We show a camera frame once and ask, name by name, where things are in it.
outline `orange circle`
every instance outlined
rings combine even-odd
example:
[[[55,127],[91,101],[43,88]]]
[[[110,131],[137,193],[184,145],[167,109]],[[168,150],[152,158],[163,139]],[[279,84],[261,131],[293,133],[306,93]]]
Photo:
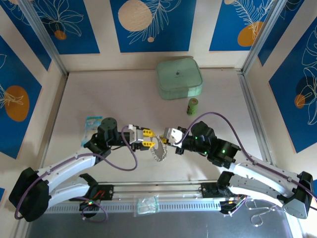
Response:
[[[262,25],[263,22],[257,21],[252,25],[243,28],[238,36],[238,44],[244,47],[253,45],[254,40],[256,39],[256,36],[258,35]]]
[[[19,4],[17,0],[9,0],[9,2],[11,2],[11,3],[15,4],[15,5]]]
[[[235,0],[224,0],[224,4],[230,5],[233,4]]]
[[[148,38],[148,42],[150,42],[150,43],[154,42],[154,38],[153,37],[149,37]]]
[[[54,32],[54,35],[55,35],[56,38],[58,38],[61,41],[66,39],[66,34],[63,31],[57,30],[57,31]]]
[[[28,116],[30,108],[28,93],[24,88],[17,85],[9,87],[6,93],[10,94],[8,96],[5,95],[5,98],[9,100],[4,104],[6,113],[14,121],[24,121]]]
[[[305,106],[305,96],[302,94],[297,95],[295,98],[295,106],[299,109],[303,108],[303,106]]]

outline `green can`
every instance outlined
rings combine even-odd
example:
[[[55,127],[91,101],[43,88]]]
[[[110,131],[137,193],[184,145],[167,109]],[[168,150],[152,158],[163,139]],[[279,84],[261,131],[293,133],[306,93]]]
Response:
[[[187,114],[193,116],[196,113],[198,105],[198,100],[196,98],[191,98],[188,102]]]

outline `cable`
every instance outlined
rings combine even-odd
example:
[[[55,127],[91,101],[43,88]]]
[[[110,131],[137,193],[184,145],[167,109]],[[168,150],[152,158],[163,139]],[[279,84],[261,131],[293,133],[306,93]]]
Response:
[[[229,213],[230,216],[232,216],[236,211],[239,210],[240,207],[242,207],[242,205],[247,201],[247,196],[241,201],[239,202],[234,208],[234,210],[232,212]]]
[[[239,201],[239,202],[236,203],[236,204],[232,203],[232,204],[235,205],[235,206],[233,206],[233,207],[230,208],[230,209],[222,208],[222,210],[228,211],[228,210],[232,210],[232,209],[235,209],[235,210],[239,209],[239,208],[241,207],[240,204],[241,204],[244,200],[246,200],[247,197],[248,197],[248,196],[246,196],[246,195],[242,195],[241,198],[240,198],[241,201]],[[229,203],[228,203],[228,204],[224,204],[224,205],[222,205],[222,206],[225,207],[225,206],[232,205],[232,204],[229,204]]]
[[[222,114],[216,113],[216,112],[204,113],[204,114],[200,115],[199,117],[197,117],[197,118],[189,125],[189,127],[188,127],[188,129],[186,130],[186,132],[185,132],[184,136],[182,137],[182,139],[181,139],[180,141],[178,141],[177,143],[175,143],[175,145],[178,145],[178,144],[182,143],[182,142],[184,141],[185,137],[188,135],[190,129],[193,127],[193,125],[194,125],[200,118],[202,118],[203,116],[208,115],[208,114],[217,115],[217,116],[221,117],[222,119],[224,119],[224,120],[227,122],[227,124],[230,126],[230,128],[231,128],[233,134],[235,135],[235,137],[236,137],[236,139],[237,139],[237,141],[238,141],[238,143],[239,143],[239,145],[240,145],[240,147],[241,147],[243,153],[244,153],[244,154],[246,155],[246,157],[251,161],[251,163],[254,163],[255,160],[252,159],[252,157],[248,154],[248,152],[246,151],[246,149],[245,149],[244,146],[242,145],[242,142],[241,142],[241,140],[240,140],[240,138],[239,138],[239,136],[238,136],[236,130],[233,128],[232,124],[230,123],[230,121],[229,121],[226,117],[224,117]],[[286,176],[286,175],[284,175],[284,174],[282,174],[282,173],[280,173],[280,172],[278,172],[278,171],[275,171],[275,170],[273,170],[273,169],[271,169],[271,168],[269,168],[269,167],[267,167],[267,166],[265,166],[265,165],[262,165],[262,164],[260,164],[260,163],[256,163],[255,166],[259,166],[259,167],[261,167],[261,168],[263,168],[263,169],[265,169],[265,170],[267,170],[267,171],[270,171],[271,173],[274,173],[274,174],[276,174],[276,175],[279,175],[280,177],[282,177],[282,178],[284,178],[284,179],[288,179],[288,176]],[[315,194],[313,194],[312,191],[310,191],[308,188],[306,188],[305,186],[303,186],[302,184],[300,184],[299,182],[297,182],[297,181],[295,181],[295,180],[293,180],[293,179],[291,180],[291,182],[292,182],[293,184],[299,186],[300,188],[302,188],[306,193],[308,193],[310,196],[312,196],[312,197],[317,201],[317,196],[316,196]]]
[[[54,166],[53,168],[50,169],[50,171],[46,171],[46,172],[43,173],[41,176],[39,176],[36,180],[34,180],[33,183],[31,183],[31,185],[25,190],[25,192],[24,192],[23,195],[21,196],[20,201],[18,202],[18,205],[16,206],[16,209],[15,209],[15,212],[14,212],[14,218],[17,219],[17,220],[20,220],[20,219],[23,218],[23,216],[21,216],[21,217],[18,216],[18,212],[20,211],[21,205],[22,205],[22,203],[23,203],[23,201],[24,201],[26,195],[27,195],[28,192],[34,187],[34,185],[37,184],[38,181],[40,181],[41,179],[43,179],[45,176],[49,175],[49,174],[50,174],[51,172],[53,172],[54,170],[56,170],[56,169],[62,167],[63,165],[65,165],[65,164],[67,164],[67,163],[69,163],[69,162],[71,162],[71,161],[73,161],[73,160],[76,160],[76,159],[79,159],[79,158],[85,157],[85,156],[96,156],[96,157],[98,157],[98,158],[101,158],[102,160],[104,160],[105,162],[107,162],[109,165],[111,165],[112,167],[114,167],[114,168],[116,168],[116,169],[118,169],[118,170],[122,170],[122,171],[132,171],[132,170],[135,170],[135,169],[137,168],[137,166],[138,166],[138,159],[137,159],[136,155],[134,154],[133,150],[131,149],[129,143],[127,142],[127,140],[125,139],[124,134],[123,134],[124,130],[127,129],[127,128],[128,128],[127,125],[122,128],[122,130],[121,130],[121,136],[122,136],[122,139],[123,139],[125,145],[128,147],[128,149],[130,150],[130,152],[131,152],[131,154],[132,154],[132,156],[133,156],[133,158],[134,158],[134,160],[135,160],[135,166],[134,166],[133,168],[131,168],[131,169],[121,168],[121,167],[119,167],[119,166],[114,165],[113,163],[111,163],[111,162],[110,162],[109,160],[107,160],[105,157],[103,157],[103,156],[101,156],[101,155],[99,155],[99,154],[95,154],[95,153],[86,153],[86,154],[78,155],[77,157],[75,157],[75,156],[74,156],[74,157],[71,157],[71,158],[69,158],[69,159],[67,159],[67,160],[65,160],[65,161],[63,161],[63,162],[61,162],[60,164]]]
[[[110,150],[117,150],[117,149],[120,149],[120,148],[122,148],[123,147],[123,145],[121,145],[121,146],[118,146],[118,147],[116,147],[116,148],[112,148],[112,147],[110,147]]]
[[[85,207],[83,209],[83,211],[81,212],[81,216],[83,217],[83,220],[84,221],[87,221],[87,222],[93,222],[93,223],[102,223],[102,222],[105,222],[106,220],[108,220],[108,213],[106,212],[106,210],[102,207],[101,204],[93,201],[93,200],[90,200],[88,198],[85,198],[85,197],[76,197],[77,199],[81,199],[81,200],[84,200],[84,201],[87,201],[87,202],[92,202],[93,204],[95,204],[97,207],[99,207],[103,212],[104,214],[106,215],[105,218],[101,221],[93,221],[93,220],[90,220],[90,219],[86,219],[86,217],[84,216],[84,211],[89,208],[89,207]]]

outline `transparent packet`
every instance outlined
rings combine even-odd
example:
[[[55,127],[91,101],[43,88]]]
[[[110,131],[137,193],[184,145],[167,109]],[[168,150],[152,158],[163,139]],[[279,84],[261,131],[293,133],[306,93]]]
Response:
[[[135,197],[134,216],[145,216],[159,212],[158,196]]]
[[[84,146],[93,134],[97,133],[98,126],[100,126],[103,117],[87,117],[85,123],[85,134],[81,142],[81,146]]]

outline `robotic arm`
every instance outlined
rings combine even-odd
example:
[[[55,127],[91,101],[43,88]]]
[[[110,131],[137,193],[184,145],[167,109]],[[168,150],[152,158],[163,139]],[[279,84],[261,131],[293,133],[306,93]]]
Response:
[[[64,181],[105,159],[111,153],[111,146],[129,145],[135,151],[149,150],[155,145],[154,142],[144,140],[145,137],[155,136],[148,128],[128,125],[127,129],[128,132],[119,134],[116,120],[104,119],[98,132],[75,154],[38,171],[25,169],[16,182],[9,201],[30,222],[39,218],[51,206],[65,200],[74,197],[92,199],[97,193],[98,183],[90,175],[81,175],[76,181],[69,183]],[[135,168],[136,166],[122,170],[131,171]]]
[[[263,162],[247,154],[244,148],[217,138],[214,130],[203,121],[192,125],[190,130],[192,135],[188,135],[185,128],[166,128],[161,140],[176,147],[176,154],[182,155],[185,150],[196,152],[214,165],[226,168],[228,171],[222,172],[217,182],[220,193],[226,196],[245,194],[267,200],[297,218],[307,218],[312,196],[302,187],[313,191],[313,177],[309,173],[298,175]],[[203,194],[207,191],[207,187],[202,190]]]
[[[129,146],[132,151],[149,150],[154,146],[155,143],[144,141],[145,137],[155,136],[151,130],[135,125],[129,125],[127,129],[128,132],[119,134],[116,120],[104,119],[98,132],[77,153],[38,171],[31,168],[24,170],[9,196],[10,202],[30,222],[51,206],[71,198],[95,200],[99,185],[88,174],[80,175],[76,181],[64,181],[102,160],[116,167],[105,159],[111,153],[111,146]],[[214,184],[202,184],[204,198],[214,197],[212,193],[225,197],[244,194],[273,202],[297,218],[307,218],[312,196],[305,189],[313,191],[313,177],[309,173],[297,175],[269,165],[247,154],[240,140],[241,148],[217,138],[214,130],[202,121],[190,126],[190,130],[192,135],[185,128],[166,128],[161,140],[175,147],[176,154],[182,155],[185,150],[196,152],[214,165],[227,169],[220,175],[216,188]],[[110,193],[107,196],[111,200],[113,186],[108,191]]]

